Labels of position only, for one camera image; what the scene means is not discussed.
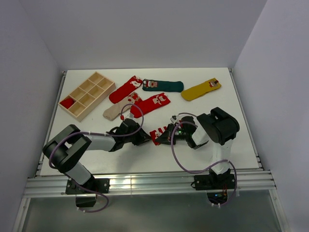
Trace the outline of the red white striped sock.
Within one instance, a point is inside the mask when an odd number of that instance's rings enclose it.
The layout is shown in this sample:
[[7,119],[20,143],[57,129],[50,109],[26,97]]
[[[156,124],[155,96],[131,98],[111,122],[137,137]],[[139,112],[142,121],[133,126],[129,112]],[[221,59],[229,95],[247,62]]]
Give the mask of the red white striped sock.
[[164,133],[165,131],[168,131],[168,125],[167,125],[167,126],[164,126],[164,127],[160,127],[160,128],[158,128],[158,129],[153,130],[153,131],[150,132],[150,136],[151,136],[151,138],[152,138],[152,141],[153,141],[154,145],[161,145],[161,144],[159,144],[159,143],[156,143],[156,142],[155,142],[155,139],[156,139],[158,136],[160,136],[162,133]]

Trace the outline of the wooden compartment tray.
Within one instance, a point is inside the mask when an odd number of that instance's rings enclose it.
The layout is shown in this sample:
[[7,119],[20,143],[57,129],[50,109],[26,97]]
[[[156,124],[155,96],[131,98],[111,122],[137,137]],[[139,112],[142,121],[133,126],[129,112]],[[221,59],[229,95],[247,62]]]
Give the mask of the wooden compartment tray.
[[60,105],[62,100],[58,105],[75,120],[81,122],[115,89],[116,84],[114,81],[98,72],[94,72],[69,95],[62,99],[71,97],[75,101],[73,106],[69,109],[64,108]]

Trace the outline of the red sock with santa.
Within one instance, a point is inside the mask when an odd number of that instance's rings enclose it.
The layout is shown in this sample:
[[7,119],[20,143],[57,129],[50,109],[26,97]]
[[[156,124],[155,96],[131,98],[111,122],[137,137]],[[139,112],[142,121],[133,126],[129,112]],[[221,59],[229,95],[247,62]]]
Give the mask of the red sock with santa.
[[71,97],[68,97],[60,102],[60,105],[62,105],[64,108],[69,109],[71,106],[73,106],[75,103],[74,99]]

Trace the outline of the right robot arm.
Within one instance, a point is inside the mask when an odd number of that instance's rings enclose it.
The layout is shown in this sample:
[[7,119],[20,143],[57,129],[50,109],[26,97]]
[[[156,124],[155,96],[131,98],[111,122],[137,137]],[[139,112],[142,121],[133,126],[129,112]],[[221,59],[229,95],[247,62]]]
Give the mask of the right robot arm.
[[[155,142],[170,145],[179,167],[190,174],[210,172],[209,183],[213,188],[220,188],[227,178],[235,176],[231,170],[235,166],[230,161],[233,140],[239,132],[238,121],[219,107],[211,109],[209,114],[198,116],[191,113],[179,113],[171,118],[165,131],[156,137]],[[177,159],[174,145],[177,140],[185,140],[191,149],[198,149],[212,144],[211,165],[203,170],[188,170]]]

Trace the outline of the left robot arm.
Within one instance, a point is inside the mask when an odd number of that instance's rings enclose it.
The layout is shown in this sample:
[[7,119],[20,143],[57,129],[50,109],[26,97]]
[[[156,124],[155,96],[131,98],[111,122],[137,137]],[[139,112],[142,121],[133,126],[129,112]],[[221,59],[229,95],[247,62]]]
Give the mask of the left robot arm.
[[93,175],[80,163],[83,154],[88,150],[115,152],[131,143],[140,146],[152,138],[133,119],[126,118],[120,126],[114,127],[105,134],[83,132],[76,125],[70,124],[50,140],[42,149],[49,159],[52,168],[65,174],[77,183],[83,193],[98,191]]

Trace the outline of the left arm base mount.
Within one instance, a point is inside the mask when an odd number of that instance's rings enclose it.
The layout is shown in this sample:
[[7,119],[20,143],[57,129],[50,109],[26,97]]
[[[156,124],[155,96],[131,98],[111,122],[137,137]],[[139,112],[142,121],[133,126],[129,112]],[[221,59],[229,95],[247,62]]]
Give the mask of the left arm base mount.
[[[99,212],[105,209],[109,204],[109,198],[105,195],[106,193],[109,193],[109,187],[109,178],[91,177],[83,185],[77,184],[76,181],[69,179],[67,181],[65,194],[75,195],[75,205],[79,210],[87,213]],[[106,200],[106,203],[102,208],[93,210],[92,208],[97,203],[99,196],[103,197]]]

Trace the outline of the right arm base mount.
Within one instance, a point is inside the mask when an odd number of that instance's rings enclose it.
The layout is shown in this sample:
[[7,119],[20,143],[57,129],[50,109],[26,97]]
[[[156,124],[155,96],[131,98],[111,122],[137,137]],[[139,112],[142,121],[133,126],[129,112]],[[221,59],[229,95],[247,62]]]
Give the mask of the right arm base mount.
[[227,204],[237,193],[236,179],[233,174],[195,175],[190,186],[196,191],[206,191],[212,206]]

